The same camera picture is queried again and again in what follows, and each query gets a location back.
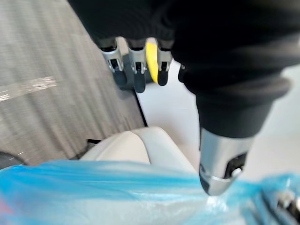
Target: white leather seat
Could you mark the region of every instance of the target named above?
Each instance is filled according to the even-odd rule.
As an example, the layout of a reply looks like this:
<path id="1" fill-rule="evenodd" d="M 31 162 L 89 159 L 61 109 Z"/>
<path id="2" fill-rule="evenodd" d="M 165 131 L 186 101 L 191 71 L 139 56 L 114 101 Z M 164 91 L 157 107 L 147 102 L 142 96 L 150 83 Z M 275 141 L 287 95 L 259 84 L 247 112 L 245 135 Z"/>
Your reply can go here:
<path id="1" fill-rule="evenodd" d="M 170 136 L 159 127 L 116 134 L 97 144 L 80 160 L 133 161 L 196 172 Z"/>

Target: gray fabric surface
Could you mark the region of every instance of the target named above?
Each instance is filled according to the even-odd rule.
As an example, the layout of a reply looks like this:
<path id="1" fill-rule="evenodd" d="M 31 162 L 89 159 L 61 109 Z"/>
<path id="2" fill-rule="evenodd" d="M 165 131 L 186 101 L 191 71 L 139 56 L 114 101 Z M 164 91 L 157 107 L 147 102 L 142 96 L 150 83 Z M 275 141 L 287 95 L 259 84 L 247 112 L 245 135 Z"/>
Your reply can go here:
<path id="1" fill-rule="evenodd" d="M 35 165 L 143 127 L 65 0 L 0 0 L 0 150 Z"/>

